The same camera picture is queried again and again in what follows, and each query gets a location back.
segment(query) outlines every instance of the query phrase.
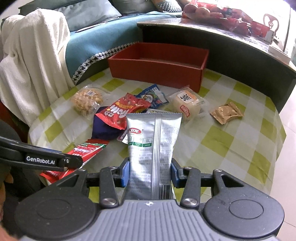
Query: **gold snack packet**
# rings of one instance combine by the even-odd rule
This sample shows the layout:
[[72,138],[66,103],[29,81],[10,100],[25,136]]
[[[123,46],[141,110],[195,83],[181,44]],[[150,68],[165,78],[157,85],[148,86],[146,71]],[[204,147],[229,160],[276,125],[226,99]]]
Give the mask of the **gold snack packet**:
[[244,116],[239,108],[233,103],[219,106],[216,110],[210,113],[220,124],[225,124],[236,118]]

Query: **screw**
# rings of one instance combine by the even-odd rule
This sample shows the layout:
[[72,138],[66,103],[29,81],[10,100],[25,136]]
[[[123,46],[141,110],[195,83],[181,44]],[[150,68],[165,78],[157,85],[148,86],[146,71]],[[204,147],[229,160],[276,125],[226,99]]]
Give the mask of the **screw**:
[[145,205],[147,205],[147,206],[152,206],[153,204],[154,204],[154,203],[151,202],[151,201],[145,203]]
[[104,206],[108,206],[108,207],[110,207],[110,206],[114,206],[114,205],[117,203],[117,201],[116,201],[115,199],[113,199],[113,198],[104,198],[104,199],[101,201],[101,203],[102,203]]
[[185,198],[183,200],[183,205],[186,207],[193,207],[197,204],[197,201],[193,198]]

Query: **tiled floor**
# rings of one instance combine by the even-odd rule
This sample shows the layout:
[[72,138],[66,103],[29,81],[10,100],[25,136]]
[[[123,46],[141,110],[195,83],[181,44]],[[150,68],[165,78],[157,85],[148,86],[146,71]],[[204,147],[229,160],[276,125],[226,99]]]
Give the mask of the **tiled floor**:
[[296,88],[280,113],[287,134],[276,162],[271,196],[284,208],[285,220],[279,231],[281,241],[296,241]]

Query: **table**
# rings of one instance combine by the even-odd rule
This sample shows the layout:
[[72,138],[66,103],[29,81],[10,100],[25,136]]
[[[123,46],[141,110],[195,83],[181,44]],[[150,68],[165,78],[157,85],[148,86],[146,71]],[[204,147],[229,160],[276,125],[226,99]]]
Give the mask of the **table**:
[[280,112],[296,83],[296,67],[271,53],[268,44],[186,18],[139,22],[144,42],[209,49],[207,68],[234,78],[269,96]]
[[[33,145],[68,152],[91,138],[92,120],[80,116],[70,98],[84,85],[110,91],[111,104],[127,92],[138,94],[150,83],[116,79],[106,69],[59,98],[33,123],[29,139]],[[159,86],[168,95],[174,88]],[[259,91],[217,72],[206,70],[199,95],[212,107],[234,102],[245,114],[225,125],[207,114],[202,119],[182,123],[173,157],[181,166],[197,167],[212,173],[223,169],[248,184],[266,192],[271,190],[274,165],[282,149],[286,134],[271,99]],[[128,146],[111,141],[85,168],[98,172],[106,166],[119,166],[128,156]],[[181,197],[180,190],[176,196]],[[210,188],[202,188],[202,201],[210,197]]]

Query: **green and white tablecloth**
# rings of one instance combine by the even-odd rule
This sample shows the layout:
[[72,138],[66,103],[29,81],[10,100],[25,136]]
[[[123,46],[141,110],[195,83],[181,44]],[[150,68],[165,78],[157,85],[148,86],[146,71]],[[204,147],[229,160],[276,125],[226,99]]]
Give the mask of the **green and white tablecloth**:
[[[106,104],[111,104],[127,92],[138,94],[151,85],[113,78],[109,69],[90,77],[64,94],[35,120],[29,131],[29,140],[33,145],[68,152],[91,138],[92,120],[80,116],[70,102],[70,97],[89,83],[111,92]],[[160,86],[160,89],[165,94],[174,91],[165,86]],[[286,137],[271,99],[234,79],[208,70],[199,95],[212,107],[232,101],[245,116],[225,125],[219,124],[210,115],[182,123],[173,157],[181,166],[196,167],[205,173],[223,169],[269,193],[275,162]],[[85,167],[89,172],[98,172],[106,166],[120,165],[127,156],[127,145],[114,140]],[[182,191],[175,191],[177,197],[181,195]],[[210,188],[202,188],[202,193],[202,201],[207,200]]]

